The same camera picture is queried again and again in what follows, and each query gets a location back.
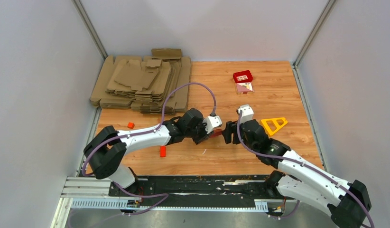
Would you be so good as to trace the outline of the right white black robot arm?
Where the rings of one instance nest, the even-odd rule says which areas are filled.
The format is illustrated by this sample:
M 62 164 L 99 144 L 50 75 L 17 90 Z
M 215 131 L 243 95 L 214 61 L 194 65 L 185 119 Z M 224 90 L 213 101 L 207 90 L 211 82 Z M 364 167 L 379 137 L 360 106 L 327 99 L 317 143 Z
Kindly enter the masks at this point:
M 255 120 L 228 121 L 226 144 L 241 144 L 264 164 L 275 168 L 265 193 L 291 197 L 326 213 L 339 228 L 373 228 L 368 189 L 359 180 L 334 176 L 302 158 L 286 144 L 268 137 Z

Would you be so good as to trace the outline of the red paper box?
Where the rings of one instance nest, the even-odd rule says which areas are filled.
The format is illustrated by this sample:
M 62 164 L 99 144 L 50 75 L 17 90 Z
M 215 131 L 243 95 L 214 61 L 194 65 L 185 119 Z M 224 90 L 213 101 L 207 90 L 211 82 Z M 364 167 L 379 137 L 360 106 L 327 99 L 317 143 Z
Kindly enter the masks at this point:
M 216 130 L 214 130 L 214 132 L 211 134 L 211 138 L 213 138 L 213 137 L 217 137 L 217 136 L 220 136 L 220 135 L 222 135 L 222 129 L 216 129 Z

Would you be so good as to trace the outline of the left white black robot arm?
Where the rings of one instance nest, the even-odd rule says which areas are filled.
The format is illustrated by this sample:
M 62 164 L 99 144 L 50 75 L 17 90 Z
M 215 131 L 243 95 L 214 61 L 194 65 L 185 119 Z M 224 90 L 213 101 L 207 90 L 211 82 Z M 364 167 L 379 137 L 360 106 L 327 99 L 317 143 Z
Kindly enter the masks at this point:
M 165 120 L 161 124 L 132 131 L 117 131 L 113 126 L 103 128 L 84 148 L 86 160 L 82 167 L 90 166 L 92 175 L 98 179 L 110 179 L 121 186 L 127 196 L 139 191 L 134 172 L 124 166 L 122 158 L 131 152 L 154 146 L 168 146 L 190 138 L 195 144 L 210 138 L 222 121 L 213 114 L 204 117 L 197 109 L 190 109 L 182 116 Z

